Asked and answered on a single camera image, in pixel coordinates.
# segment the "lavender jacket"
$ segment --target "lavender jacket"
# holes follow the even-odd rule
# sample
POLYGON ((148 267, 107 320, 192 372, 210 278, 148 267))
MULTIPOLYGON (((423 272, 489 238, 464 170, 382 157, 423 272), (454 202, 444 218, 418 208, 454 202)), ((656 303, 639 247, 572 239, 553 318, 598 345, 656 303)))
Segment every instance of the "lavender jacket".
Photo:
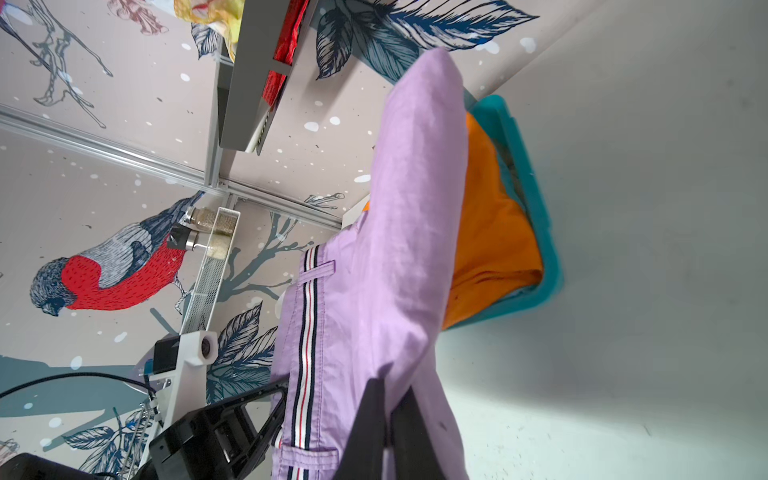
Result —
MULTIPOLYGON (((462 78, 432 50, 387 99, 371 211, 312 247, 286 292, 272 379, 290 376, 272 478, 325 480, 339 465, 366 381, 384 378, 387 418, 413 388, 446 478, 467 478, 435 371, 467 168, 462 78)), ((394 478, 385 455, 383 478, 394 478)))

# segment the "bullfinch illustration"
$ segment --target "bullfinch illustration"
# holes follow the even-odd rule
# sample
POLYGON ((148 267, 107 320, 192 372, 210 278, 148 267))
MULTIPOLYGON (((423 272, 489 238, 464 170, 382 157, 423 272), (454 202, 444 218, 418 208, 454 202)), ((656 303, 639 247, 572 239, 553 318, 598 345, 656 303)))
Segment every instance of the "bullfinch illustration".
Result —
POLYGON ((96 247, 46 263, 29 289, 32 303, 48 315, 70 310, 122 310, 178 283, 183 250, 169 249, 170 228, 204 192, 131 223, 96 247))

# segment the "teal basket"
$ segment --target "teal basket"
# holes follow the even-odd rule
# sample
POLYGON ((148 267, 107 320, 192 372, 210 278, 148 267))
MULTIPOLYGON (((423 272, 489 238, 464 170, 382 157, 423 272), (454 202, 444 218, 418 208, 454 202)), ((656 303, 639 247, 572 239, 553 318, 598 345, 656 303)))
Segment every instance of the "teal basket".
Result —
POLYGON ((451 328, 540 306, 552 298, 563 284, 563 273, 552 241, 549 214, 517 122, 509 116, 507 104, 498 95, 483 98, 470 109, 470 113, 496 145, 502 183, 507 194, 517 200, 528 215, 541 252, 544 275, 538 285, 517 290, 451 328))

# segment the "orange cloth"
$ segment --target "orange cloth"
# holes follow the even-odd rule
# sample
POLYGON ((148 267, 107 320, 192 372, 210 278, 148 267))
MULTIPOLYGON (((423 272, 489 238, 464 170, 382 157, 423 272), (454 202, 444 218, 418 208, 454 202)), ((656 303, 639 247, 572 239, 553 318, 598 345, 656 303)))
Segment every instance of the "orange cloth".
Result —
POLYGON ((470 114, 467 127, 469 162, 443 329, 508 293, 539 284, 544 270, 531 224, 502 184, 493 142, 470 114))

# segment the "red white and navy stripe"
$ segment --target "red white and navy stripe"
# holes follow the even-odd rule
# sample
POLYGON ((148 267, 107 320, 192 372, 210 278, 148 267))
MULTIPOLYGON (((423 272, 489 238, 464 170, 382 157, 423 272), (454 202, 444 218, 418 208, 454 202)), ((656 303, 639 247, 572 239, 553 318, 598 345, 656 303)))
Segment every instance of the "red white and navy stripe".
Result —
MULTIPOLYGON (((304 271, 317 267, 319 247, 307 250, 304 271)), ((299 375, 296 380, 296 398, 293 401, 292 445, 310 449, 312 434, 312 407, 315 399, 315 346, 317 343, 317 278, 304 283, 304 309, 299 341, 299 375)), ((288 480, 309 480, 310 471, 289 467, 288 480)))

